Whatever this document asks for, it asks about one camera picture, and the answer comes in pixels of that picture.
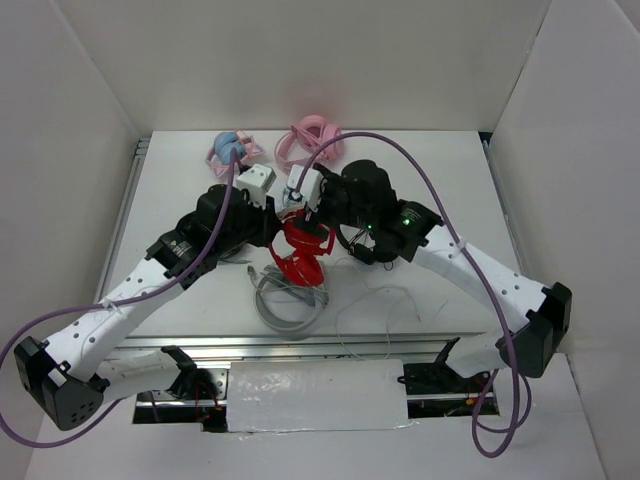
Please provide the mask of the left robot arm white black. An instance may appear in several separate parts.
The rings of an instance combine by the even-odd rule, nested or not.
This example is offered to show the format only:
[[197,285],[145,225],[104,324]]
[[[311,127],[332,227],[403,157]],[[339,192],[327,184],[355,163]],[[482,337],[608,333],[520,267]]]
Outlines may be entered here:
[[211,187],[195,211],[160,236],[96,308],[42,341],[31,336],[20,341],[14,356],[25,389],[62,431],[79,427],[104,403],[141,392],[193,396],[206,375],[179,347],[129,360],[112,358],[113,350],[215,269],[220,257],[246,244],[266,247],[279,229],[266,188]]

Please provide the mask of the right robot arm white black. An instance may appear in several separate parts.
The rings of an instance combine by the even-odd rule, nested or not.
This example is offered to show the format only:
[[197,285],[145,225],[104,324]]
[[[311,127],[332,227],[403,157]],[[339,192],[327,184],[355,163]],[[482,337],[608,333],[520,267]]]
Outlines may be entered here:
[[377,261],[400,257],[503,313],[504,326],[447,342],[436,359],[441,388],[454,392],[479,373],[507,367],[526,378],[543,375],[569,329],[568,287],[528,279],[455,239],[438,214],[398,198],[387,172],[371,160],[351,162],[339,174],[322,165],[295,165],[286,188],[290,198],[304,202],[312,225],[365,229]]

